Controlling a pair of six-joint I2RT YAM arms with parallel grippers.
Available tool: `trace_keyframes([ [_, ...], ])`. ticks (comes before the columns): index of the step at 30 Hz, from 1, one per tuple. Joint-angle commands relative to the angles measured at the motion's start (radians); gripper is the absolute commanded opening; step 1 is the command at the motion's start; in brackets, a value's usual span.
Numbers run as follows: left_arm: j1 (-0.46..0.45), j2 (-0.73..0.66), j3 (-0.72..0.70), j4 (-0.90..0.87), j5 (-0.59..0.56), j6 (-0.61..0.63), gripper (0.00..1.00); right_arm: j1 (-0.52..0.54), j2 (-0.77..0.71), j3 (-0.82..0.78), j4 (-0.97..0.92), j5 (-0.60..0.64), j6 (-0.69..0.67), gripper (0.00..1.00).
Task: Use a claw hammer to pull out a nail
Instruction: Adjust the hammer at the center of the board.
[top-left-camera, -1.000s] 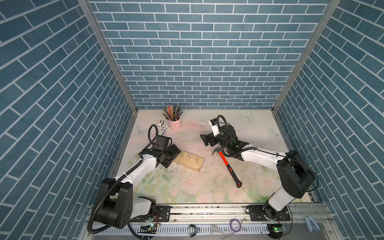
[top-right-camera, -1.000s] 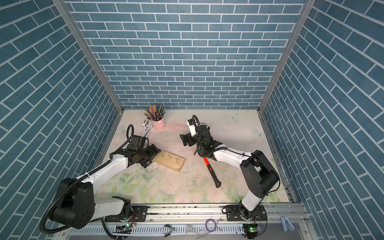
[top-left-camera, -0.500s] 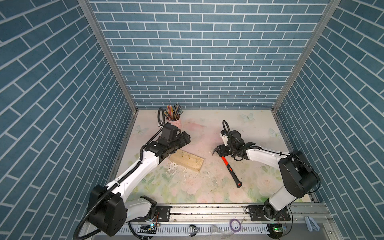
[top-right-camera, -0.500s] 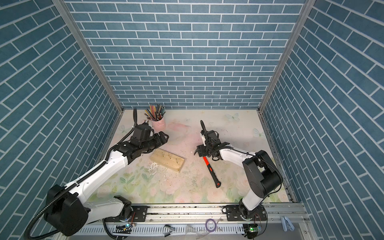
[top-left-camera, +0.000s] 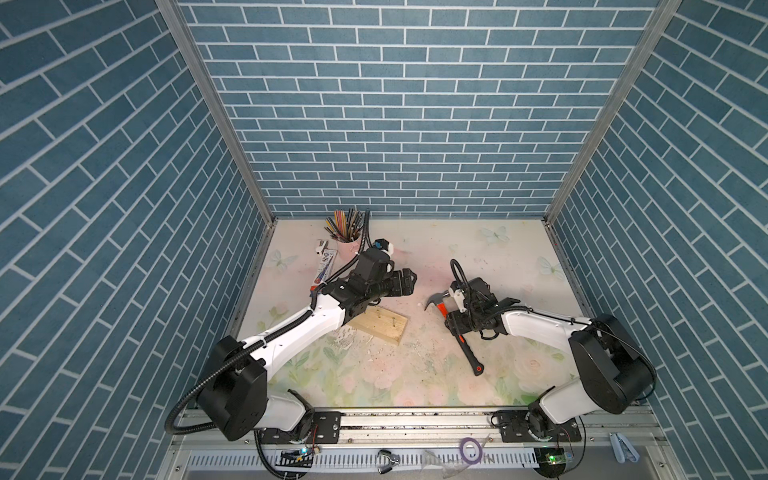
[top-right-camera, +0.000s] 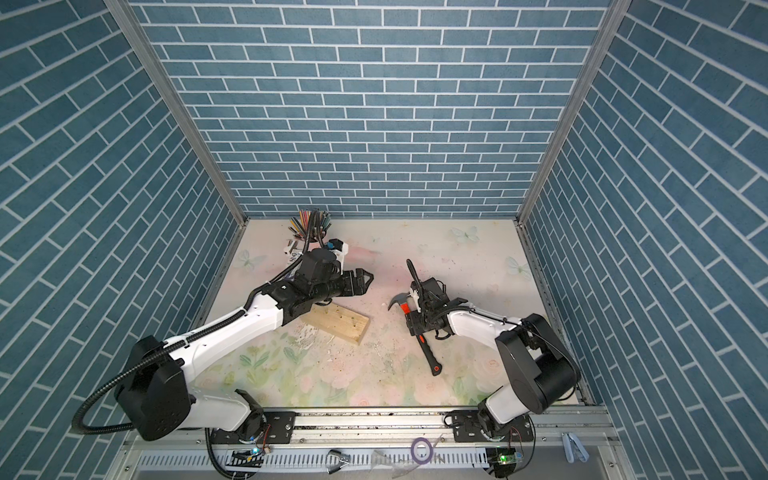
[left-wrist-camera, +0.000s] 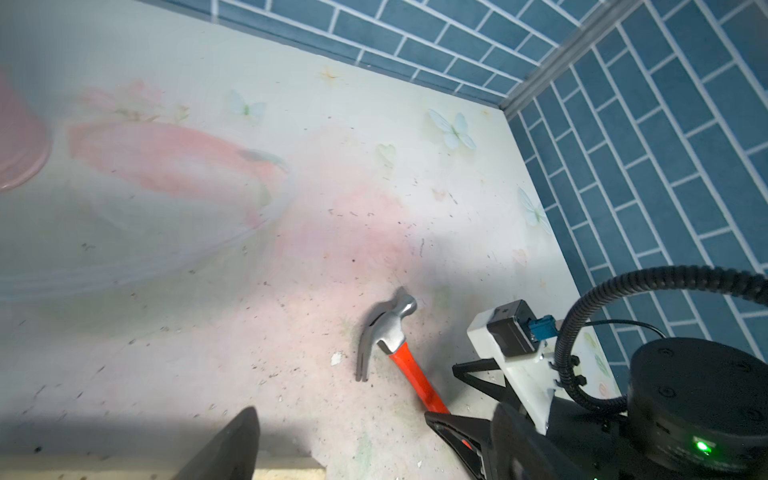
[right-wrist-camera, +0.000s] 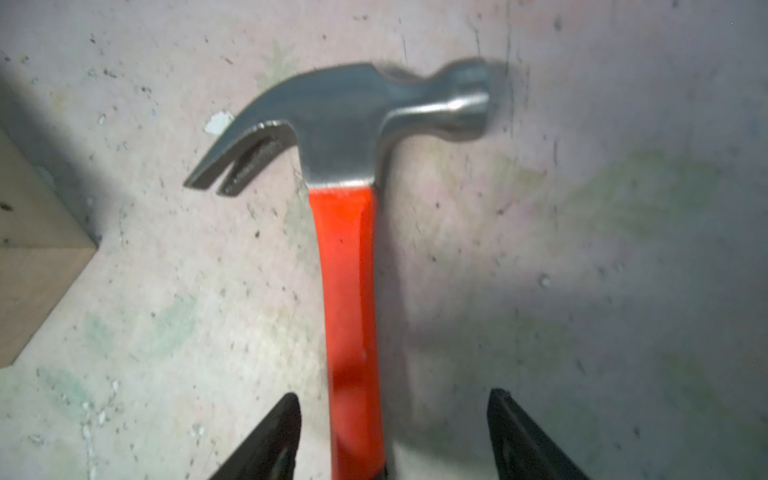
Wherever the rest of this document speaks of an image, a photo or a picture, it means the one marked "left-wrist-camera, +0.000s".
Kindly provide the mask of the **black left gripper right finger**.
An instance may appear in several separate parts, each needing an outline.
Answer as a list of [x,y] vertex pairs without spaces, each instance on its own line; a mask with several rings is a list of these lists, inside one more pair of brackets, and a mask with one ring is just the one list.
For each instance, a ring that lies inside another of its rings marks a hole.
[[495,479],[588,478],[510,405],[497,405],[490,431],[491,466]]

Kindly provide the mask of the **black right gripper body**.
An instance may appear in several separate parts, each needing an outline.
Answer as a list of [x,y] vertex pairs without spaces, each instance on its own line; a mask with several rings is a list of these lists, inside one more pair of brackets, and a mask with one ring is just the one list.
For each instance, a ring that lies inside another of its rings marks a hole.
[[625,415],[605,416],[554,397],[546,437],[587,479],[653,479],[650,463],[629,440],[628,425]]

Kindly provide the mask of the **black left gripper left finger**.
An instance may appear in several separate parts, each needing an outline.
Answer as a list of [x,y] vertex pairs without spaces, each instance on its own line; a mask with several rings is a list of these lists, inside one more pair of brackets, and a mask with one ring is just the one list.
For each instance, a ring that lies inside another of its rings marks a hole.
[[253,406],[246,407],[186,463],[174,479],[251,480],[259,439],[257,411]]

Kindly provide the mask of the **red black claw hammer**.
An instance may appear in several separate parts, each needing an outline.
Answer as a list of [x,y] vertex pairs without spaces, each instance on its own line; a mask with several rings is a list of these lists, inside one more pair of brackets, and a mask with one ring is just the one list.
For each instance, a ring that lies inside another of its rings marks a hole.
[[417,307],[417,300],[404,287],[399,287],[391,300],[380,302],[371,309],[360,335],[355,380],[369,380],[372,353],[379,347],[400,369],[427,411],[449,414],[450,410],[423,373],[407,343],[403,320],[415,313]]

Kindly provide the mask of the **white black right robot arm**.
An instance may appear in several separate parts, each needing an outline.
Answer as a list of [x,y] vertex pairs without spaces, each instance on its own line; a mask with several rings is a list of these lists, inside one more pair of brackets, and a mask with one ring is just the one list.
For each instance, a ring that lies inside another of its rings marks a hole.
[[767,367],[732,347],[667,338],[630,362],[628,410],[589,411],[556,397],[538,432],[509,383],[479,378],[493,360],[457,364],[491,396],[491,419],[429,412],[427,425],[474,479],[763,479],[767,475]]

